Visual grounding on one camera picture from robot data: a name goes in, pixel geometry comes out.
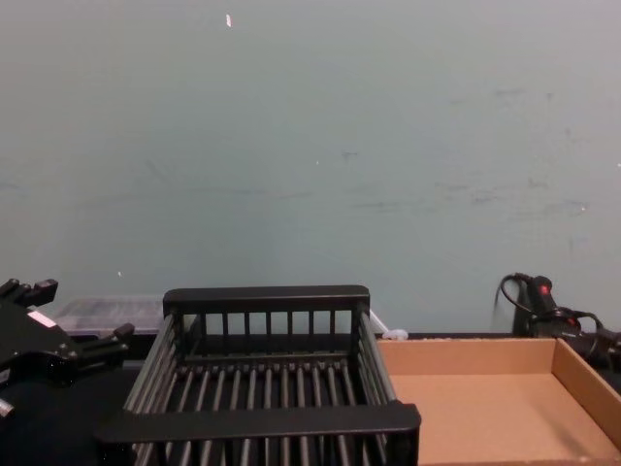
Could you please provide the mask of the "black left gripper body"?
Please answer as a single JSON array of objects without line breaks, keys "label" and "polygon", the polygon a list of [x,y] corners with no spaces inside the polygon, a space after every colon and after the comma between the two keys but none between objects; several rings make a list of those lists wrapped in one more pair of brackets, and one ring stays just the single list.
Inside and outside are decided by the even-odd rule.
[{"label": "black left gripper body", "polygon": [[1,298],[1,385],[48,382],[69,385],[77,373],[77,345],[39,311],[52,300],[33,303]]}]

